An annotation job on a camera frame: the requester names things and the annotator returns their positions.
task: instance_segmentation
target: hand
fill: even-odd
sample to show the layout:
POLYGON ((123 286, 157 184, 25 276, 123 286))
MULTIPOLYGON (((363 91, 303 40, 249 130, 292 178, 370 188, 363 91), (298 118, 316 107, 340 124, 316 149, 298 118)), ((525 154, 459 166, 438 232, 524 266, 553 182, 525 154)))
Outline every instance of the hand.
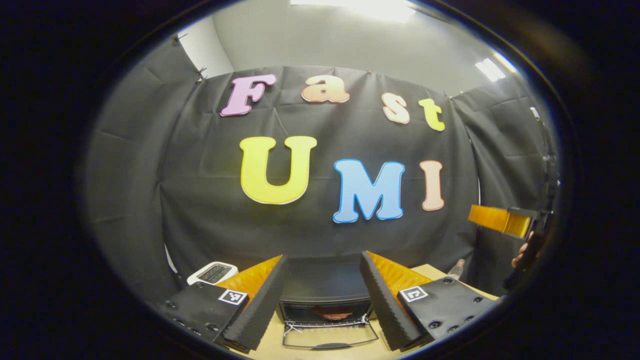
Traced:
MULTIPOLYGON (((532 235, 533 235, 533 231, 531 231, 529 233, 529 237, 527 238, 527 241, 524 244, 522 244, 522 246, 520 247, 520 250, 518 250, 518 255, 511 260, 511 266, 513 266, 514 268, 516 266, 518 266, 518 263, 520 262, 520 260, 522 259, 523 254, 524 254, 524 251, 527 250, 527 246, 529 244, 529 239, 531 239, 532 235)), ((540 251, 538 251, 538 253, 536 254, 536 258, 538 256, 540 256, 540 251)))

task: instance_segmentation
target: wooden table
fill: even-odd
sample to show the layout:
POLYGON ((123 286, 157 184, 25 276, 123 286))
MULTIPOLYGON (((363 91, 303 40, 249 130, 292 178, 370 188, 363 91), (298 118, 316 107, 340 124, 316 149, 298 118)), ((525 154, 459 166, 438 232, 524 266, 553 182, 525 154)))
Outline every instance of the wooden table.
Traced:
MULTIPOLYGON (((442 277, 445 277, 446 274, 439 271, 429 264, 421 265, 413 268, 412 270, 432 279, 437 280, 442 277)), ((472 288, 467 285, 472 290, 478 292, 479 294, 485 296, 488 299, 495 300, 496 296, 487 294, 478 289, 472 288)), ((251 351, 248 355, 241 354, 243 356, 248 356, 253 359, 258 360, 271 360, 271 359, 283 359, 283 360, 312 360, 312 359, 372 359, 372 360, 386 360, 386 359, 394 359, 402 354, 400 350, 390 351, 385 342, 382 339, 380 325, 377 319, 373 319, 370 321, 371 326, 380 339, 374 340, 370 343, 366 343, 363 345, 358 345, 350 348, 343 348, 339 350, 308 350, 308 349, 300 349, 300 348, 291 348, 285 347, 282 345, 282 337, 284 334, 284 324, 278 319, 278 316, 273 313, 273 317, 269 322, 269 326, 267 327, 264 336, 262 337, 262 341, 258 346, 256 351, 251 351)))

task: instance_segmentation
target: yellow letter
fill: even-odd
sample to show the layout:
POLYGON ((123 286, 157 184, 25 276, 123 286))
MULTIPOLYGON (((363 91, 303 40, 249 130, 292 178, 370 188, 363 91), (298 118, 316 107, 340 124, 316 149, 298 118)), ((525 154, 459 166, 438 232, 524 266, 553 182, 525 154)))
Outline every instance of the yellow letter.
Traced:
POLYGON ((444 130, 444 123, 438 120, 438 114, 442 113, 442 109, 432 99, 420 100, 418 104, 424 108, 424 117, 427 118, 427 124, 436 131, 444 130))
POLYGON ((240 185, 251 199, 262 204, 288 204, 298 200, 307 190, 309 156, 317 141, 309 136, 292 136, 284 144, 291 148, 291 175, 286 184, 273 186, 267 181, 267 159, 276 140, 258 136, 240 142, 244 152, 240 185))
POLYGON ((401 96, 385 92, 382 94, 382 102, 385 103, 382 111, 385 112, 387 119, 400 124, 409 122, 409 111, 405 109, 406 101, 401 96))
POLYGON ((427 160, 420 163, 420 168, 424 171, 426 183, 426 198, 422 203, 425 211, 433 211, 444 207, 444 200, 440 195, 440 170, 442 164, 439 161, 427 160))
POLYGON ((307 85, 310 86, 302 90, 302 98, 306 101, 345 102, 349 100, 349 94, 344 89, 344 81, 336 76, 312 76, 307 79, 307 85))

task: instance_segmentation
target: letter m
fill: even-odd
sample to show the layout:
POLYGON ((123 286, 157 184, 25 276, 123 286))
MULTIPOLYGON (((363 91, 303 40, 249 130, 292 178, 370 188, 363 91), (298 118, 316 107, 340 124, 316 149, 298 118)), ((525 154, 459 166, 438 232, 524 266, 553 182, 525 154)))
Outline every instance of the letter m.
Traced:
POLYGON ((355 211, 356 200, 367 220, 373 216, 381 201, 380 210, 376 213, 378 219, 389 220, 402 216, 400 181, 404 165, 395 161, 384 163, 376 182, 373 184, 360 160, 338 160, 333 167, 342 177, 340 210, 333 214, 333 221, 354 222, 358 220, 359 215, 355 211))

